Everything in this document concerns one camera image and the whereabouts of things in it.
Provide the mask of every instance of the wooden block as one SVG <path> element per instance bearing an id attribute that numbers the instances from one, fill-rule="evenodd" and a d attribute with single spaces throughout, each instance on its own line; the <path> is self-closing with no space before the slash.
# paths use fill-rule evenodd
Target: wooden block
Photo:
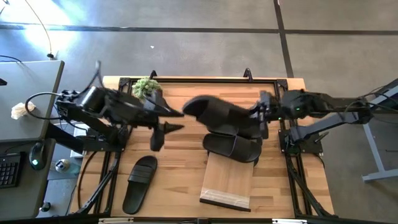
<path id="1" fill-rule="evenodd" d="M 250 212 L 253 162 L 243 163 L 210 153 L 200 202 Z"/>

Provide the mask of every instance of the gray desk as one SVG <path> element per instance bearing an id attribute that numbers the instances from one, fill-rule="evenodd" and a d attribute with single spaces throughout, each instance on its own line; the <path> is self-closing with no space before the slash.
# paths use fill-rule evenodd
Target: gray desk
<path id="1" fill-rule="evenodd" d="M 0 144 L 0 153 L 10 146 L 20 145 L 21 142 Z M 54 152 L 55 140 L 45 140 L 45 156 L 47 164 L 42 170 L 33 170 L 27 155 L 32 142 L 20 147 L 10 149 L 9 152 L 24 152 L 22 172 L 19 177 L 18 187 L 0 189 L 0 221 L 23 218 L 35 218 L 39 214 L 47 188 L 47 176 L 50 170 L 51 158 Z"/>
<path id="2" fill-rule="evenodd" d="M 15 147 L 9 152 L 25 152 L 18 187 L 0 189 L 0 220 L 34 218 L 39 213 L 49 174 L 54 139 L 46 139 L 45 156 L 47 164 L 42 170 L 30 167 L 27 153 L 34 141 L 45 138 L 49 121 L 24 116 L 18 120 L 11 118 L 11 108 L 24 103 L 35 93 L 50 91 L 56 93 L 63 71 L 63 61 L 0 63 L 0 78 L 7 81 L 0 86 L 0 153 L 10 146 L 20 145 L 24 141 L 31 144 Z M 39 96 L 32 102 L 36 105 L 34 113 L 50 117 L 54 96 Z"/>
<path id="3" fill-rule="evenodd" d="M 18 120 L 11 118 L 11 108 L 25 103 L 28 97 L 40 92 L 58 91 L 63 61 L 0 63 L 0 78 L 7 81 L 0 86 L 0 142 L 43 139 L 49 121 L 31 116 Z M 32 102 L 36 105 L 34 113 L 50 117 L 55 96 L 38 96 Z"/>

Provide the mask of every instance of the black clamp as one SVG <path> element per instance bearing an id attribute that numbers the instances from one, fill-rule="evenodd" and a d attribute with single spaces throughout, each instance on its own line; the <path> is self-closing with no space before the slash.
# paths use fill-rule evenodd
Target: black clamp
<path id="1" fill-rule="evenodd" d="M 286 79 L 277 79 L 276 82 L 284 88 L 284 90 L 288 90 L 288 84 Z"/>
<path id="2" fill-rule="evenodd" d="M 244 78 L 248 77 L 249 78 L 249 82 L 253 82 L 253 76 L 251 75 L 250 68 L 245 69 L 243 77 Z"/>
<path id="3" fill-rule="evenodd" d="M 208 218 L 198 218 L 196 224 L 210 224 L 211 222 L 209 221 Z"/>
<path id="4" fill-rule="evenodd" d="M 150 75 L 149 75 L 149 79 L 153 79 L 153 78 L 156 77 L 156 76 L 157 76 L 156 71 L 153 70 L 153 71 L 150 73 Z"/>
<path id="5" fill-rule="evenodd" d="M 7 81 L 0 78 L 0 86 L 7 85 Z"/>

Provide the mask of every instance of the slide sandal strap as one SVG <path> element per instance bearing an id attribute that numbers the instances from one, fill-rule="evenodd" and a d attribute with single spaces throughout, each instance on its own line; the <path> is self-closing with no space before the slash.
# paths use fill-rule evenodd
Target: slide sandal strap
<path id="1" fill-rule="evenodd" d="M 258 125 L 252 125 L 247 128 L 239 128 L 237 135 L 248 139 L 261 137 L 260 128 Z"/>
<path id="2" fill-rule="evenodd" d="M 197 118 L 198 122 L 202 124 L 212 124 L 217 127 L 224 124 L 224 121 L 228 118 L 229 106 L 225 106 L 224 103 L 219 100 L 209 100 L 206 109 Z"/>
<path id="3" fill-rule="evenodd" d="M 251 141 L 240 136 L 235 137 L 234 147 L 228 156 L 231 159 L 245 162 L 250 154 Z"/>
<path id="4" fill-rule="evenodd" d="M 147 166 L 135 165 L 128 181 L 148 184 L 153 175 L 153 169 Z"/>

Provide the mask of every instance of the keyboard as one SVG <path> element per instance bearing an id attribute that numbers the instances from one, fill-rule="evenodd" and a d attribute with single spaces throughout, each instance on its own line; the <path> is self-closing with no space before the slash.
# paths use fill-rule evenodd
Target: keyboard
<path id="1" fill-rule="evenodd" d="M 0 154 L 0 189 L 17 187 L 21 157 L 21 152 Z"/>

